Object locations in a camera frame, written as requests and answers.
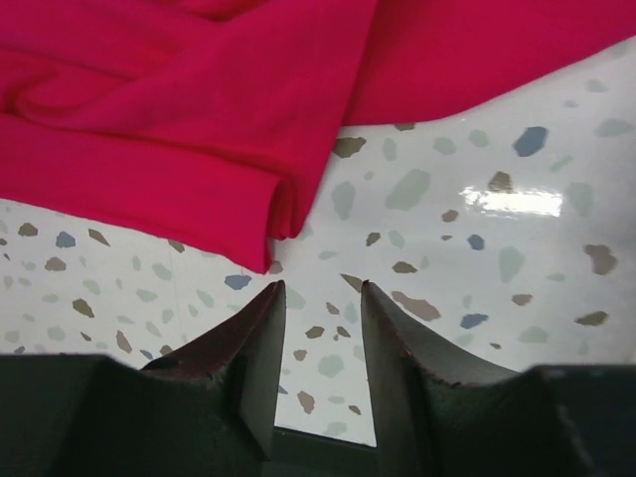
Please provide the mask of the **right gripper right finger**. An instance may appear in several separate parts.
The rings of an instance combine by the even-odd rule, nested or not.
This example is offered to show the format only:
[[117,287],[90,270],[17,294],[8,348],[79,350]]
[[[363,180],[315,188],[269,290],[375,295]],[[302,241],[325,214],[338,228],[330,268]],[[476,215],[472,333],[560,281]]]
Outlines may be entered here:
[[381,475],[526,475],[515,372],[412,319],[373,282],[361,312]]

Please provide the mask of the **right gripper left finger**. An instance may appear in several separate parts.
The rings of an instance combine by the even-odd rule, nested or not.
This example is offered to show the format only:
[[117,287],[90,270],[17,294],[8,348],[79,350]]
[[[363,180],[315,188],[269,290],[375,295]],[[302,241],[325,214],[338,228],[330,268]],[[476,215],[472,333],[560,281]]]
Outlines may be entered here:
[[206,395],[186,410],[203,413],[203,455],[214,462],[271,458],[286,323],[285,283],[269,283],[234,316],[141,369]]

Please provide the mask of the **red t shirt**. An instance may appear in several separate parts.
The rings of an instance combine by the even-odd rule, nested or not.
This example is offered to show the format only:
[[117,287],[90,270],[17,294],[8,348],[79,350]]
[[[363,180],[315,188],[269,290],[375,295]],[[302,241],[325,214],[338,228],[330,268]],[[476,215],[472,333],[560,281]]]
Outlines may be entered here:
[[264,273],[342,127],[450,116],[634,33],[631,1],[5,1],[1,195]]

